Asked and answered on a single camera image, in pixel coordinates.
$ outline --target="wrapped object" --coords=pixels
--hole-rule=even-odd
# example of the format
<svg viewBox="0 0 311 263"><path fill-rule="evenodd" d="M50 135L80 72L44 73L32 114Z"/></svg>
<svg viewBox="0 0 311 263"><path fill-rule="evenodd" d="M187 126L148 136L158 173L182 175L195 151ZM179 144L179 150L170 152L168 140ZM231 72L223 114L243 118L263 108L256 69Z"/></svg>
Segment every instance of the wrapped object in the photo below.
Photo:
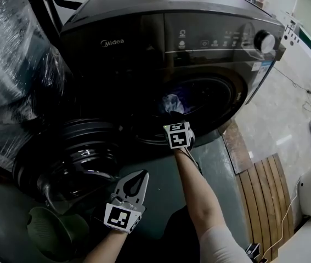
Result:
<svg viewBox="0 0 311 263"><path fill-rule="evenodd" d="M59 116L66 69L28 0L0 0L0 167Z"/></svg>

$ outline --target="shirt sleeve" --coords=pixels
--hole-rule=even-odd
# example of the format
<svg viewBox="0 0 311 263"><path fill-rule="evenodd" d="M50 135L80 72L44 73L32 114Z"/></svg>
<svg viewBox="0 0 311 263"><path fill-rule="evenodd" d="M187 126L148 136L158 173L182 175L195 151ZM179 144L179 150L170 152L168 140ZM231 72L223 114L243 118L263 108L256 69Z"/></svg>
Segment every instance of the shirt sleeve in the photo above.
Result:
<svg viewBox="0 0 311 263"><path fill-rule="evenodd" d="M201 263L252 263L227 226L215 226L200 239Z"/></svg>

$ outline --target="control knob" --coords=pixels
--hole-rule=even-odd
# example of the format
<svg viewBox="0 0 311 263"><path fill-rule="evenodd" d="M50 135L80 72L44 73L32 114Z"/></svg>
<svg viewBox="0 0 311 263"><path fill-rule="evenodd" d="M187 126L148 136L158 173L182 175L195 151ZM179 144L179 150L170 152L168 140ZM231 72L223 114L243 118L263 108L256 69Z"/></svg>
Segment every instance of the control knob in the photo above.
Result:
<svg viewBox="0 0 311 263"><path fill-rule="evenodd" d="M275 46L275 37L266 30L260 30L254 38L254 46L263 54L273 50Z"/></svg>

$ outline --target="tile floor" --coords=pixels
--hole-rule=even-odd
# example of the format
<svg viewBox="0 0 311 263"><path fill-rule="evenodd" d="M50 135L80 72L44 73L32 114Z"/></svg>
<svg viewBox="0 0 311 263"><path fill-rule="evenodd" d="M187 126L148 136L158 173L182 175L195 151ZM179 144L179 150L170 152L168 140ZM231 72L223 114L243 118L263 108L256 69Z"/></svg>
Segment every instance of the tile floor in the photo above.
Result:
<svg viewBox="0 0 311 263"><path fill-rule="evenodd" d="M311 90L311 77L296 75L283 59L275 67ZM291 199L299 177L311 169L311 113L302 107L305 101L311 101L311 95L295 88L273 68L252 101L235 118L252 162L279 154ZM302 217L298 198L292 209L296 226Z"/></svg>

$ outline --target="midea logo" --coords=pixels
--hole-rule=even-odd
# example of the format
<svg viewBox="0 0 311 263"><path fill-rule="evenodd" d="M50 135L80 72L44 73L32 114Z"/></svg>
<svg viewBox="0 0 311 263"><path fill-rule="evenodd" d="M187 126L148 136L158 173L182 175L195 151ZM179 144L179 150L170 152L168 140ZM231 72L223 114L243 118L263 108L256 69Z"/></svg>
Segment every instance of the midea logo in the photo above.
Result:
<svg viewBox="0 0 311 263"><path fill-rule="evenodd" d="M116 45L116 44L120 44L120 43L124 43L124 40L123 39L121 39L121 40L114 40L114 41L103 40L103 41L100 42L100 45L103 48L106 48L108 46Z"/></svg>

